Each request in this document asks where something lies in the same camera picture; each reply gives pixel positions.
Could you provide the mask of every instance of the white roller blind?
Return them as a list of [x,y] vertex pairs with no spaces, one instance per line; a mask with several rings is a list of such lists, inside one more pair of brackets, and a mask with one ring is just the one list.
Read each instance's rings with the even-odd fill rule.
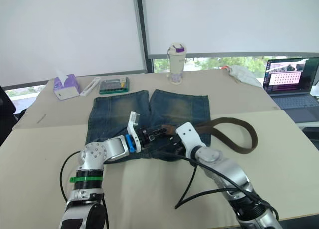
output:
[[0,0],[0,84],[144,69],[133,0]]
[[319,0],[144,0],[148,51],[319,52]]

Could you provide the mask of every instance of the blue gripper part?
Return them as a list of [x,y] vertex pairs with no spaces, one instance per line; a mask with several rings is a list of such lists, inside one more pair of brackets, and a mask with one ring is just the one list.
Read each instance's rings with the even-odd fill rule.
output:
[[130,153],[134,153],[134,152],[135,152],[135,149],[133,148],[131,138],[130,138],[130,136],[129,136],[128,134],[125,135],[125,139],[126,139],[126,142],[127,142],[128,145],[129,145],[129,152],[130,152]]

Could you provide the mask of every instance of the laptop screen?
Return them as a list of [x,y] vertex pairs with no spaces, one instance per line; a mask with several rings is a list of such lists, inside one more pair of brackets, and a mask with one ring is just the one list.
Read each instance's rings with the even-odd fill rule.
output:
[[319,57],[268,60],[263,88],[268,94],[310,92]]

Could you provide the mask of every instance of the laptop keyboard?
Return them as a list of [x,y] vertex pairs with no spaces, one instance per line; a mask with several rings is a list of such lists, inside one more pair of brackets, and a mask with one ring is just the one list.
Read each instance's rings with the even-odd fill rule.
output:
[[273,97],[273,100],[282,109],[293,109],[293,108],[319,106],[319,102],[311,95]]

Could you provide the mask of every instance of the white water bottle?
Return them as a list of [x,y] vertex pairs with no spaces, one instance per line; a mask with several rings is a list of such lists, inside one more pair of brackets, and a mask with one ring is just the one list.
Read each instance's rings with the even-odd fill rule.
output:
[[186,46],[176,42],[173,43],[167,51],[170,69],[168,78],[172,84],[178,85],[183,81],[186,52]]

